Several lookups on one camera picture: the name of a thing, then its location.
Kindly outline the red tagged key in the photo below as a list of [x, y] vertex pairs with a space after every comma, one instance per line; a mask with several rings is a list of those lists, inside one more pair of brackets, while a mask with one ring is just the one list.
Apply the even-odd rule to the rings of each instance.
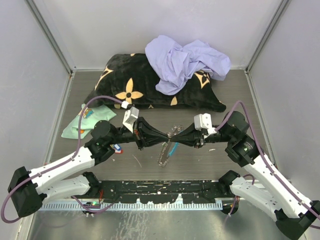
[[118, 144], [111, 144], [110, 147], [114, 150], [114, 152], [116, 154], [122, 154], [123, 153], [123, 149]]

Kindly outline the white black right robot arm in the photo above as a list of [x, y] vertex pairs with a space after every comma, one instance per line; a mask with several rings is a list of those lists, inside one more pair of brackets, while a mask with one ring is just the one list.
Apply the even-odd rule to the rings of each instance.
[[244, 198], [272, 218], [287, 238], [298, 240], [319, 218], [320, 202], [309, 199], [282, 175], [257, 141], [247, 134], [249, 127], [239, 111], [229, 112], [220, 126], [212, 125], [210, 114], [198, 114], [194, 123], [171, 141], [197, 149], [208, 143], [226, 143], [227, 156], [263, 188], [230, 170], [219, 179], [220, 193]]

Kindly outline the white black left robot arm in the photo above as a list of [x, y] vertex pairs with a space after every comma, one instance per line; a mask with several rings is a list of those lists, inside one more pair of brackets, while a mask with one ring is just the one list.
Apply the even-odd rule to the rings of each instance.
[[41, 208], [49, 198], [45, 189], [51, 184], [105, 162], [115, 153], [112, 145], [136, 143], [141, 150], [169, 140], [167, 134], [149, 125], [143, 117], [133, 122], [132, 129], [115, 127], [101, 120], [95, 124], [91, 136], [84, 146], [78, 146], [75, 152], [53, 163], [32, 170], [22, 166], [14, 171], [6, 200], [12, 201], [18, 218], [27, 217]]

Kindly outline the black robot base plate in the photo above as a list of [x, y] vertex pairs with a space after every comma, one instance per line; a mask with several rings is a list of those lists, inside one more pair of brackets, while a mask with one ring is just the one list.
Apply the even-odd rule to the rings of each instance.
[[94, 191], [77, 195], [79, 199], [102, 198], [105, 203], [142, 204], [215, 203], [216, 199], [233, 199], [235, 195], [214, 180], [103, 180]]

